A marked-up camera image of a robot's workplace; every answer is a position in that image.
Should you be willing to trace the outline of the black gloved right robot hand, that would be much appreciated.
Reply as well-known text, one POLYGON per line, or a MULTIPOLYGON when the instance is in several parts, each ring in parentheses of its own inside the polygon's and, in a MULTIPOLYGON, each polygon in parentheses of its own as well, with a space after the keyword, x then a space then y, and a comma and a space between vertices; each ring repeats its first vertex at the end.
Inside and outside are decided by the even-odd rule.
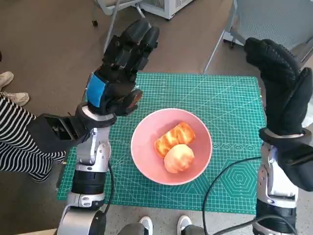
POLYGON ((313 71, 270 39, 248 38, 246 61, 257 67, 266 90, 267 129, 279 136, 302 134, 313 94, 313 71))

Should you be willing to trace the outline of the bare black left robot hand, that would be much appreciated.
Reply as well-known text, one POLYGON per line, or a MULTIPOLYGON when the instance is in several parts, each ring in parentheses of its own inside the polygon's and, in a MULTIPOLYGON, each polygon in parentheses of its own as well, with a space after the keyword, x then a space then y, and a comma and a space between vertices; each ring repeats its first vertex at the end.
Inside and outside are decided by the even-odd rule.
POLYGON ((137 20, 121 35, 114 35, 105 50, 102 65, 90 76, 89 109, 99 115, 126 116, 137 109, 143 92, 135 88, 138 71, 147 65, 157 48, 160 30, 137 20))

